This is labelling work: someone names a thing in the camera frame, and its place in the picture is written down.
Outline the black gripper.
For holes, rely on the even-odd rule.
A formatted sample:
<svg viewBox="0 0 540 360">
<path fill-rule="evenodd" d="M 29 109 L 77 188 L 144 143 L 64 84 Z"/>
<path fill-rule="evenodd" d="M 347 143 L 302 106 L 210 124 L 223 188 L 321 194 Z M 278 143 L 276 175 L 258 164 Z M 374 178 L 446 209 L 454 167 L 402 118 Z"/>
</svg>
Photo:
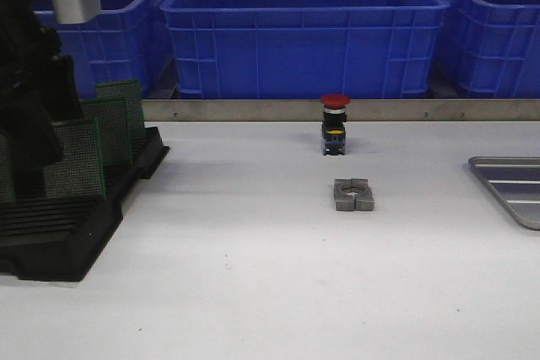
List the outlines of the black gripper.
<svg viewBox="0 0 540 360">
<path fill-rule="evenodd" d="M 59 56 L 60 37 L 36 17 L 30 6 L 36 1 L 1 0 L 1 133 L 28 159 L 47 166 L 64 157 L 53 123 L 84 113 L 73 58 Z"/>
</svg>

